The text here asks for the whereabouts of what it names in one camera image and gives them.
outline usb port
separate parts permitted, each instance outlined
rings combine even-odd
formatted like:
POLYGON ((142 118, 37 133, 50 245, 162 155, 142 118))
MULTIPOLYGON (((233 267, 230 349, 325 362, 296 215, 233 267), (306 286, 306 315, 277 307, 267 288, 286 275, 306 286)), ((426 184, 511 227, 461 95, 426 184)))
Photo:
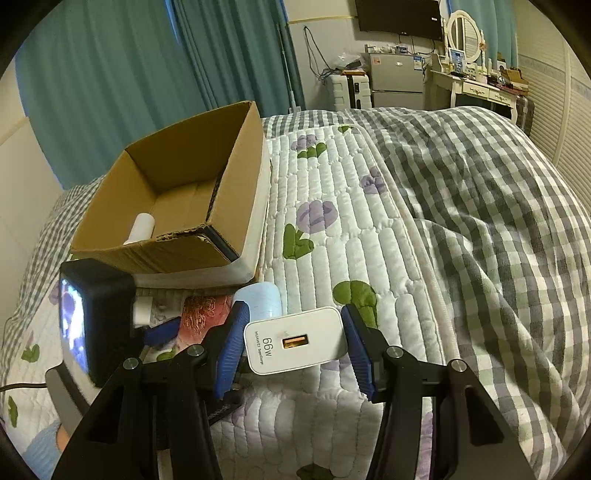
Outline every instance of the usb port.
POLYGON ((284 338, 283 348, 293 348, 295 346, 308 345, 307 335, 298 335, 297 337, 284 338))

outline wall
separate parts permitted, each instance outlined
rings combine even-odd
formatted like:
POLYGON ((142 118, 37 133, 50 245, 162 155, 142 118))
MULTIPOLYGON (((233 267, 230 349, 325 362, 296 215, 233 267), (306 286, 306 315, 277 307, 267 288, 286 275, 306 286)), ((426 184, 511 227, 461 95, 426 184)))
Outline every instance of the wall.
POLYGON ((591 212, 591 80, 550 20, 514 0, 519 65, 535 102, 531 139, 591 212))
POLYGON ((15 309, 27 262, 60 194, 25 117, 13 60, 0 79, 0 332, 15 309))
MULTIPOLYGON (((377 46, 398 44, 398 35, 377 32, 361 32, 355 18, 355 0, 284 0, 290 24, 295 56, 304 90, 307 109, 329 109, 326 87, 310 71, 303 28, 308 26, 324 58, 333 67, 342 52, 363 53, 365 44, 377 46)), ((440 3, 442 14, 449 17, 446 1, 440 3)), ((415 50, 429 53, 433 42, 426 38, 413 37, 415 50)), ((402 37, 402 44, 412 48, 410 37, 402 37)))

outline curtain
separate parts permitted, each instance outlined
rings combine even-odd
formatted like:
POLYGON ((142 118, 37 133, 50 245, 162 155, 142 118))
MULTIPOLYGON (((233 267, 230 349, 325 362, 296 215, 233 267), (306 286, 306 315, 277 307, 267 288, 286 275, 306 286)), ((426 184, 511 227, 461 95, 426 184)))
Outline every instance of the curtain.
MULTIPOLYGON (((183 46, 204 101, 215 108, 255 100, 263 116, 287 113, 288 83, 277 24, 278 0, 173 0, 183 46)), ((283 31, 298 104, 303 105, 291 42, 283 31)))
POLYGON ((16 57, 23 107, 67 189, 131 142, 209 108, 163 0, 63 0, 16 57))
POLYGON ((484 32, 486 56, 492 58, 493 65, 501 52, 507 66, 518 66, 513 0, 451 0, 451 8, 451 12, 466 11, 484 32))

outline gingham fabric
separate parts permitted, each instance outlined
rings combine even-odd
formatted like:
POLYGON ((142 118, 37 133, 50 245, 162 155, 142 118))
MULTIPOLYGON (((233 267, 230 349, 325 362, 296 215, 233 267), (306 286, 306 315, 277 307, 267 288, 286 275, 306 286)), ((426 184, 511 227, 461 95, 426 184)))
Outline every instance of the gingham fabric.
MULTIPOLYGON (((550 478, 589 423, 588 213, 520 130, 483 109, 264 121, 269 138, 334 124, 358 124, 378 146, 430 254, 462 358, 536 475, 550 478)), ((64 194, 42 233, 7 323, 2 382, 97 185, 64 194)))

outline wall-mounted tv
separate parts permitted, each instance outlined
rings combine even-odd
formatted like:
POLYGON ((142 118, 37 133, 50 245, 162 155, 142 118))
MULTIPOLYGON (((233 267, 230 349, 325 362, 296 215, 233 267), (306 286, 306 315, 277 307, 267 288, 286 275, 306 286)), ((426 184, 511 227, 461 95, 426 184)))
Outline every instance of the wall-mounted tv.
POLYGON ((437 0, 355 0, 361 31, 443 41, 437 0))

